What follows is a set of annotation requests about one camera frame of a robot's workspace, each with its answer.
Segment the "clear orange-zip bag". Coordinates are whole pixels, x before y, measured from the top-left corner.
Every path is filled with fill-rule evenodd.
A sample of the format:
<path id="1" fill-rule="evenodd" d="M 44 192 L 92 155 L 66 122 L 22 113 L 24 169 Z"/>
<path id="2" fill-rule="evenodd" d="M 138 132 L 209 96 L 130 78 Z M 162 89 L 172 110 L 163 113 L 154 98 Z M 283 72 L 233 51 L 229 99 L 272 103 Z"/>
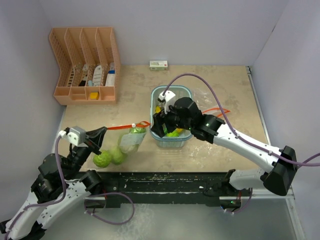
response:
<path id="1" fill-rule="evenodd" d="M 92 157 L 93 164 L 98 168 L 123 164 L 128 157 L 138 152 L 150 125 L 147 121 L 141 121 L 109 127 L 102 141 L 101 154 Z"/>
<path id="2" fill-rule="evenodd" d="M 218 118 L 224 118 L 223 114 L 210 91 L 201 88 L 192 90 L 193 100 L 203 114 L 214 115 Z"/>

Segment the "green cabbage toy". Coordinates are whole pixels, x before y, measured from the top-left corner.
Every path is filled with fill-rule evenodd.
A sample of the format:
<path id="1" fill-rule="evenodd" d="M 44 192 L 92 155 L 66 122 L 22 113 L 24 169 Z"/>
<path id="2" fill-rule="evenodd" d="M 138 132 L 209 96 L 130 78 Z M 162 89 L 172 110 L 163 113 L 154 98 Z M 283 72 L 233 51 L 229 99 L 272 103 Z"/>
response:
<path id="1" fill-rule="evenodd" d="M 109 150 L 109 153 L 111 155 L 111 162 L 114 165 L 122 164 L 127 158 L 127 155 L 125 153 L 123 153 L 118 146 L 112 147 Z"/>

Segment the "green custard apple toy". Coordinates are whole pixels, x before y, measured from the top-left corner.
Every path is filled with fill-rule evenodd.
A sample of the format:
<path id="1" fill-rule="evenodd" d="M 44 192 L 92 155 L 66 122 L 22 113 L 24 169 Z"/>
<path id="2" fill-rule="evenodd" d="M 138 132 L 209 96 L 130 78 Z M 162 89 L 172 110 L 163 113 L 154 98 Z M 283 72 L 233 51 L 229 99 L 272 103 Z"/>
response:
<path id="1" fill-rule="evenodd" d="M 124 154 L 133 154 L 138 151 L 147 130 L 143 127 L 130 128 L 129 132 L 122 134 L 118 139 L 118 146 Z"/>

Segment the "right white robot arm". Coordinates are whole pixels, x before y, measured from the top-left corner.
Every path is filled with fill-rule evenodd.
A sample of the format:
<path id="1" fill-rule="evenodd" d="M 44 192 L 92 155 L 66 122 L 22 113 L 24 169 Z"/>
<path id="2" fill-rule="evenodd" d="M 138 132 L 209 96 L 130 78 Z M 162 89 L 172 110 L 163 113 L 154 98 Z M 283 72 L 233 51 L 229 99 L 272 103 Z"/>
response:
<path id="1" fill-rule="evenodd" d="M 228 196 L 239 190 L 265 187 L 278 196 L 286 196 L 297 173 L 293 148 L 274 147 L 233 131 L 214 115 L 203 114 L 190 97 L 158 97 L 160 112 L 152 116 L 151 131 L 160 138 L 176 129 L 190 131 L 200 141 L 227 148 L 255 163 L 256 170 L 230 170 L 222 190 Z"/>

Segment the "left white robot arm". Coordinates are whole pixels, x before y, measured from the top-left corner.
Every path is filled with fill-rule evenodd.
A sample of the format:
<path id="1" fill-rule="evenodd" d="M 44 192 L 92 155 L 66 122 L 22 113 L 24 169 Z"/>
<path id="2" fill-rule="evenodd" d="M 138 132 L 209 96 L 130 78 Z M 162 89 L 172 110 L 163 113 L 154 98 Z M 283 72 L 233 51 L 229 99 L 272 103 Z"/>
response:
<path id="1" fill-rule="evenodd" d="M 106 132 L 105 126 L 90 131 L 67 127 L 59 132 L 54 152 L 38 167 L 27 199 L 14 217 L 0 223 L 4 239 L 39 240 L 66 210 L 90 195 L 102 193 L 102 179 L 95 170 L 81 177 L 77 174 L 91 153 L 101 152 Z"/>

